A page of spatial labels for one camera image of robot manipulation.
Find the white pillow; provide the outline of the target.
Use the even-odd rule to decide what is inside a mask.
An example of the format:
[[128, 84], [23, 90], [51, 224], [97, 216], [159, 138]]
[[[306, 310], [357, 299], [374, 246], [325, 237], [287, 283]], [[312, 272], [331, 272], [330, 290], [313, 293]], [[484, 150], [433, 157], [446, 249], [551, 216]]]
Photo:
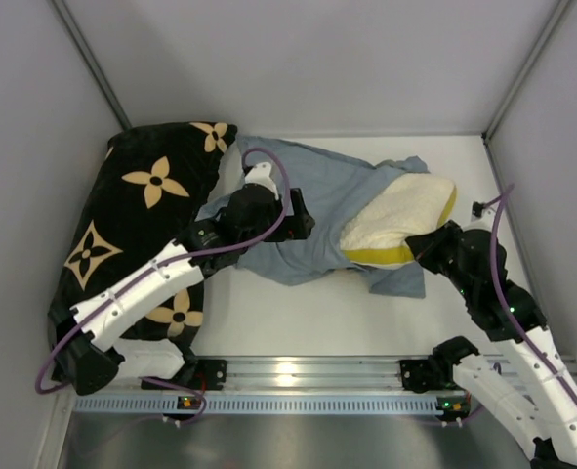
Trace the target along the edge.
[[414, 261], [408, 237], [427, 235], [450, 217], [455, 183], [429, 173], [406, 173], [392, 181], [345, 224], [340, 250], [353, 263], [386, 270]]

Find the blue pillow cover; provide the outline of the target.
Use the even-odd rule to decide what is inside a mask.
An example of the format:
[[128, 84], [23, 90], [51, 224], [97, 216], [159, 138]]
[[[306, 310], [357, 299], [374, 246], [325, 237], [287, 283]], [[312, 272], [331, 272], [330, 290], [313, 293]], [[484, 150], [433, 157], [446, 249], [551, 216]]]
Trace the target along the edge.
[[291, 141], [239, 136], [240, 153], [262, 148], [283, 164], [291, 187], [302, 190], [307, 211], [315, 221], [306, 240], [259, 243], [240, 256], [238, 270], [247, 270], [277, 283], [295, 286], [337, 270], [356, 270], [369, 292], [392, 297], [423, 299], [424, 271], [415, 262], [393, 270], [360, 266], [341, 251], [345, 224], [405, 174], [428, 171], [417, 156], [385, 160], [373, 165], [365, 160]]

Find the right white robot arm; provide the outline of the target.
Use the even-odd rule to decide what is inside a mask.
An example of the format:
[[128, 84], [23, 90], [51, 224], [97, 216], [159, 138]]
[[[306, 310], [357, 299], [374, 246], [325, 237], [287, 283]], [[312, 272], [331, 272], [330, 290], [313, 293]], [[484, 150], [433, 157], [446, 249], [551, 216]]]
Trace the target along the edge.
[[407, 238], [415, 261], [447, 278], [471, 320], [515, 370], [519, 392], [469, 339], [433, 348], [436, 376], [469, 392], [508, 433], [533, 468], [577, 468], [577, 385], [532, 295], [508, 278], [507, 251], [482, 225], [453, 221]]

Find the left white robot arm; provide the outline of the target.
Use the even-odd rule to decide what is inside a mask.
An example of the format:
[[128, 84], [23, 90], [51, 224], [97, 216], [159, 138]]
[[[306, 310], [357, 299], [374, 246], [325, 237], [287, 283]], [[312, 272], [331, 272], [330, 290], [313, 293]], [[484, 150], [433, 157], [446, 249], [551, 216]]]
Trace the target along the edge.
[[54, 301], [48, 339], [58, 379], [86, 396], [116, 380], [181, 374], [185, 356], [173, 341], [132, 340], [124, 333], [164, 301], [234, 265], [252, 245], [308, 238], [314, 220], [302, 192], [293, 188], [289, 195], [284, 205], [268, 188], [248, 183], [215, 217], [190, 225], [110, 288], [70, 307]]

